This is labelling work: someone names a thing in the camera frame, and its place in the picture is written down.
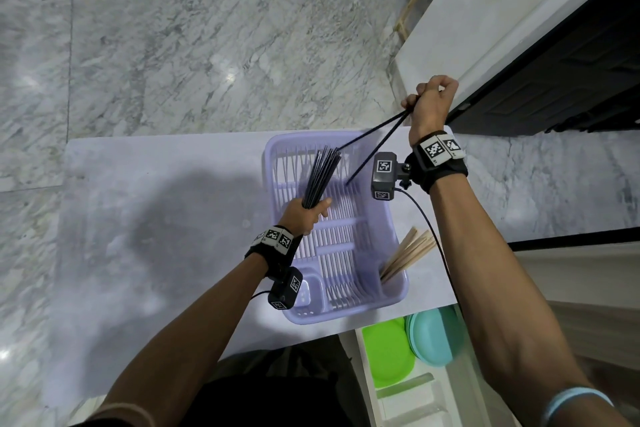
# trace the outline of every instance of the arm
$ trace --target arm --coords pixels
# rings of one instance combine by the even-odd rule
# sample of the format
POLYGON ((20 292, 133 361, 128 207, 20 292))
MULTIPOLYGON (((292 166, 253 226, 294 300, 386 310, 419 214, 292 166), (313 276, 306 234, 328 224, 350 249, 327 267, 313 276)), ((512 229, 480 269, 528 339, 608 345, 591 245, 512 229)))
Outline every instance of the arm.
MULTIPOLYGON (((415 105, 413 146, 442 130, 458 83, 434 76, 403 106, 415 105)), ((462 174, 429 190, 453 286, 485 379, 525 425, 538 425, 548 402, 574 386, 591 386, 578 367, 547 301, 522 268, 462 174)), ((552 426, 628 426, 604 400, 582 396, 552 417, 552 426)))
MULTIPOLYGON (((307 210, 301 201, 292 200, 279 222, 294 236, 308 234, 319 214, 327 216, 331 204, 331 198, 326 198, 307 210)), ((240 262, 156 334, 118 377, 102 405, 135 405, 158 427, 177 425, 210 377, 266 273, 267 263, 257 253, 240 262)), ((148 425, 143 415, 127 408, 92 416, 99 418, 118 418, 136 427, 148 425)))

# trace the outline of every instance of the marble floor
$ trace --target marble floor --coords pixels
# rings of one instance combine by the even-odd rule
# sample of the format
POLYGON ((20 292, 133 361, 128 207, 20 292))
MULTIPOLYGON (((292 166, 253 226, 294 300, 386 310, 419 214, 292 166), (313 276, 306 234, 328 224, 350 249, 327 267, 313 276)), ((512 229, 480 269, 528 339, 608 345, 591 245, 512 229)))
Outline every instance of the marble floor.
POLYGON ((68 418, 40 401, 68 140, 379 123, 406 1, 0 0, 1 425, 68 418))

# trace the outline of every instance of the hand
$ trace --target hand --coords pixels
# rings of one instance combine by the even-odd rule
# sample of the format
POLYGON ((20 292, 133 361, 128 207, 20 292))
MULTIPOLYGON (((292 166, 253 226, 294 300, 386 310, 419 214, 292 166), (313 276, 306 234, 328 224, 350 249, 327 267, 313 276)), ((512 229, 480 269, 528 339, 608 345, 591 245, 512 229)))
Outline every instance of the hand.
POLYGON ((453 78, 445 75, 432 76, 428 83, 420 83, 415 88, 418 95, 411 94, 402 101, 403 108, 415 105, 409 130, 411 147, 432 131, 444 128, 457 89, 458 82, 453 78))
POLYGON ((329 216, 327 210, 331 205, 331 201, 330 197, 326 197, 316 204, 315 208, 304 209, 302 207, 302 199, 299 197, 292 199, 287 204, 287 208, 284 210, 284 214, 278 224, 288 229, 294 237, 308 235, 320 219, 319 215, 325 218, 329 216))

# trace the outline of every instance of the white wall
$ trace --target white wall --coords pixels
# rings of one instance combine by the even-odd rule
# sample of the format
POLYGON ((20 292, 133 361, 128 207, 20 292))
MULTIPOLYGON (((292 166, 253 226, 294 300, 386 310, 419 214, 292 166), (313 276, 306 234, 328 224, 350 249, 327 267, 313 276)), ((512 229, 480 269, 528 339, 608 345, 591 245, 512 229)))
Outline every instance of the white wall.
POLYGON ((408 92, 460 81, 454 107, 587 0, 433 0, 396 56, 408 92))
POLYGON ((548 301, 640 310, 640 243, 516 252, 548 301))

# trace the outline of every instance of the black wrist strap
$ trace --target black wrist strap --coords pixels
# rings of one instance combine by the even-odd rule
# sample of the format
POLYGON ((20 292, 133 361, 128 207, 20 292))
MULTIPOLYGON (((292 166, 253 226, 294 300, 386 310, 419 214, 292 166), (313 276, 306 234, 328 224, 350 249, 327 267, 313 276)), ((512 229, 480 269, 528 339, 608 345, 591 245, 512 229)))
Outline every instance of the black wrist strap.
POLYGON ((411 165, 411 180, 429 193, 438 179, 451 174, 468 176, 464 156, 453 135, 438 130, 422 138, 404 162, 411 165))
POLYGON ((287 269, 293 262, 296 254, 294 248, 297 247, 294 247, 292 233, 285 227, 275 225, 255 237, 244 258, 252 253, 259 253, 267 262, 268 270, 265 277, 281 282, 287 276, 287 269))

